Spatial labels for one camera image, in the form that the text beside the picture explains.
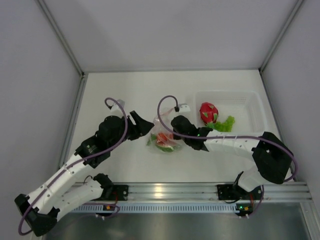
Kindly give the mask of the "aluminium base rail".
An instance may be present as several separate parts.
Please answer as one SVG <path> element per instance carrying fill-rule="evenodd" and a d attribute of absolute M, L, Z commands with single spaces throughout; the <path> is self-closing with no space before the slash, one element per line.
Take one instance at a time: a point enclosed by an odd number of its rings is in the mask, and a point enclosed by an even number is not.
<path fill-rule="evenodd" d="M 126 183 L 128 189 L 123 190 L 122 193 L 128 201 L 135 202 L 217 202 L 225 193 L 219 187 L 224 184 L 222 182 L 132 182 Z M 264 200 L 273 203 L 310 202 L 313 199 L 305 182 L 265 184 L 264 190 L 259 189 L 257 193 L 259 195 L 264 193 Z"/>

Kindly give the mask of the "aluminium frame post left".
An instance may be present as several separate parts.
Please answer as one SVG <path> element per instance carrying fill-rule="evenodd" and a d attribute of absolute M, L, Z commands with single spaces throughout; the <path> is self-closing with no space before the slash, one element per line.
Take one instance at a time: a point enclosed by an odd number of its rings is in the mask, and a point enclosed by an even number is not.
<path fill-rule="evenodd" d="M 52 12 L 50 11 L 46 1 L 45 0 L 36 0 L 35 2 L 38 4 L 41 12 L 44 14 L 44 17 L 48 21 L 51 29 L 53 30 L 53 33 L 55 34 L 58 41 L 60 42 L 63 50 L 65 51 L 66 55 L 68 56 L 69 60 L 71 61 L 76 72 L 78 73 L 78 75 L 80 77 L 83 77 L 85 75 L 85 73 L 84 73 L 81 65 L 79 64 L 78 60 L 76 59 L 76 56 L 75 56 L 74 52 L 72 51 L 70 44 L 68 43 L 65 35 L 63 34 L 61 28 L 59 27 Z"/>

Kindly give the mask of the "fake watermelon slice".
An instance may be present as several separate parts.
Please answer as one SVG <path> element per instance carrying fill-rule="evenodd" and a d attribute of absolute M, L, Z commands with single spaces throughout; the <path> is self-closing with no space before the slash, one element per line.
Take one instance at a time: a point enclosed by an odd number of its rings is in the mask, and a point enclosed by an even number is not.
<path fill-rule="evenodd" d="M 160 151 L 164 153 L 173 153 L 175 151 L 178 151 L 181 149 L 181 146 L 179 145 L 155 145 Z"/>

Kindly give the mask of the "green fake grapes bunch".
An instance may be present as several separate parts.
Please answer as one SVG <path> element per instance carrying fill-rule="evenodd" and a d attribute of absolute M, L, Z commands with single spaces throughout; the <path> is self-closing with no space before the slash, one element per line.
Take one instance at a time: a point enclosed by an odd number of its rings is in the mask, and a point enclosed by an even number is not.
<path fill-rule="evenodd" d="M 214 128 L 219 132 L 229 133 L 232 131 L 234 123 L 235 123 L 235 118 L 229 115 L 224 122 L 217 121 L 214 124 Z"/>

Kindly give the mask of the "aluminium frame post right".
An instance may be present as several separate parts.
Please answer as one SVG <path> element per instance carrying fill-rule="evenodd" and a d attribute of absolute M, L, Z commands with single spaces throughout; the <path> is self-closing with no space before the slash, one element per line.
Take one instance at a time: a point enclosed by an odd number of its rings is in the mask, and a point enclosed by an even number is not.
<path fill-rule="evenodd" d="M 283 24 L 280 27 L 279 32 L 276 34 L 274 41 L 272 42 L 270 48 L 268 49 L 262 64 L 258 68 L 259 74 L 262 75 L 268 64 L 270 63 L 273 55 L 275 54 L 277 48 L 280 46 L 283 38 L 285 37 L 287 31 L 291 27 L 293 21 L 295 20 L 296 16 L 299 14 L 301 8 L 303 7 L 305 0 L 295 0 L 294 5 L 289 11 L 288 15 L 284 19 Z"/>

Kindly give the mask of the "orange fake carrot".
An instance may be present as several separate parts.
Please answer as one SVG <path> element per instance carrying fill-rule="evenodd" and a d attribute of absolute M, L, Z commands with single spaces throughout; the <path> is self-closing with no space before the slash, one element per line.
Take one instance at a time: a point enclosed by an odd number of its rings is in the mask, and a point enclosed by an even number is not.
<path fill-rule="evenodd" d="M 160 132 L 156 135 L 156 143 L 158 145 L 171 145 L 173 143 L 174 137 L 172 133 Z"/>

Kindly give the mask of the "clear zip top bag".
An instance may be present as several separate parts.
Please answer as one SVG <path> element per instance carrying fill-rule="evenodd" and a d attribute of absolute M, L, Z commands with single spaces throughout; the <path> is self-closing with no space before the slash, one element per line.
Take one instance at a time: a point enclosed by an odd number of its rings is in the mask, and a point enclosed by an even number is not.
<path fill-rule="evenodd" d="M 174 108 L 161 108 L 160 117 L 165 125 L 170 128 L 171 120 L 175 117 L 176 112 Z M 180 140 L 175 140 L 174 135 L 168 131 L 160 122 L 158 115 L 153 119 L 153 128 L 151 129 L 146 146 L 149 148 L 150 152 L 161 152 L 165 154 L 172 154 L 178 152 L 183 148 Z"/>

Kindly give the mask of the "white perforated plastic basket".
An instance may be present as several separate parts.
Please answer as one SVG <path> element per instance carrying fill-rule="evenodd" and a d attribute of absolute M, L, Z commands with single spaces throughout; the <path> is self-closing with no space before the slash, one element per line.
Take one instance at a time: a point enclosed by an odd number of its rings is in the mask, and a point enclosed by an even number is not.
<path fill-rule="evenodd" d="M 234 117 L 232 133 L 258 135 L 268 130 L 265 110 L 260 96 L 254 91 L 199 91 L 194 95 L 194 124 L 203 127 L 200 108 L 203 103 L 213 104 L 218 109 L 218 121 Z"/>

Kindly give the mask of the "aluminium frame post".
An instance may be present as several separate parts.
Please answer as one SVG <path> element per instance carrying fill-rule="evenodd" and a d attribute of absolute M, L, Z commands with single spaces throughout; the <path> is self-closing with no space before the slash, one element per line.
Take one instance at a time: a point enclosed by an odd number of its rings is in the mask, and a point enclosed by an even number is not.
<path fill-rule="evenodd" d="M 305 0 L 295 0 L 294 5 L 289 11 L 288 15 L 284 19 L 283 24 L 280 27 L 279 32 L 276 34 L 274 41 L 272 42 L 270 48 L 268 49 L 262 64 L 258 68 L 259 74 L 262 75 L 268 64 L 270 63 L 273 55 L 275 54 L 277 48 L 280 46 L 283 38 L 285 37 L 287 31 L 291 27 L 293 21 L 295 20 L 296 16 L 299 14 L 301 8 L 303 7 Z"/>
<path fill-rule="evenodd" d="M 35 2 L 38 4 L 41 12 L 44 14 L 44 17 L 48 21 L 51 29 L 53 30 L 53 33 L 55 34 L 58 41 L 60 42 L 63 50 L 65 51 L 66 55 L 68 56 L 69 60 L 71 61 L 76 72 L 78 73 L 78 75 L 80 77 L 83 77 L 85 75 L 85 73 L 84 73 L 81 65 L 79 64 L 78 60 L 76 59 L 76 56 L 75 56 L 74 52 L 72 51 L 70 44 L 68 43 L 65 35 L 63 34 L 61 28 L 59 27 L 52 12 L 50 11 L 46 1 L 45 0 L 36 0 Z"/>

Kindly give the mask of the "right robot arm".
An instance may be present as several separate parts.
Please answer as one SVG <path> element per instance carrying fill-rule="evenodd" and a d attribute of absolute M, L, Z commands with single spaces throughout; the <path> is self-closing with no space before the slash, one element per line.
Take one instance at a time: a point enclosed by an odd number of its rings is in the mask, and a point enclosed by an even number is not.
<path fill-rule="evenodd" d="M 224 152 L 251 160 L 254 165 L 241 171 L 228 190 L 219 190 L 221 200 L 240 200 L 266 183 L 281 185 L 292 163 L 293 153 L 276 135 L 265 131 L 261 136 L 232 136 L 209 127 L 196 127 L 185 116 L 171 121 L 173 135 L 197 151 Z"/>

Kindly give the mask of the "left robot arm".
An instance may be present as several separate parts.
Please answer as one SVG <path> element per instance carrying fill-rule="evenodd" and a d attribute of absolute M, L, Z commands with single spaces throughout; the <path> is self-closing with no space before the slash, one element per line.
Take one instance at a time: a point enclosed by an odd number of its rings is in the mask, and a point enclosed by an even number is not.
<path fill-rule="evenodd" d="M 143 137 L 153 127 L 152 122 L 144 120 L 135 111 L 129 116 L 107 116 L 95 134 L 84 140 L 50 179 L 35 191 L 21 193 L 15 198 L 22 220 L 31 232 L 37 237 L 47 234 L 66 214 L 89 201 L 113 201 L 114 184 L 103 173 L 75 190 L 70 188 L 81 178 L 89 176 L 122 142 Z"/>

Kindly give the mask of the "red fake food piece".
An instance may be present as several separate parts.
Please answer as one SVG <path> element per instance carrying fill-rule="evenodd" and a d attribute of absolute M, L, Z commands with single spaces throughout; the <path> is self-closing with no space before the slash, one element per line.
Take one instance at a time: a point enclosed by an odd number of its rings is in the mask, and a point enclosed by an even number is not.
<path fill-rule="evenodd" d="M 219 117 L 218 108 L 209 102 L 203 102 L 199 109 L 200 119 L 208 128 L 214 128 Z"/>

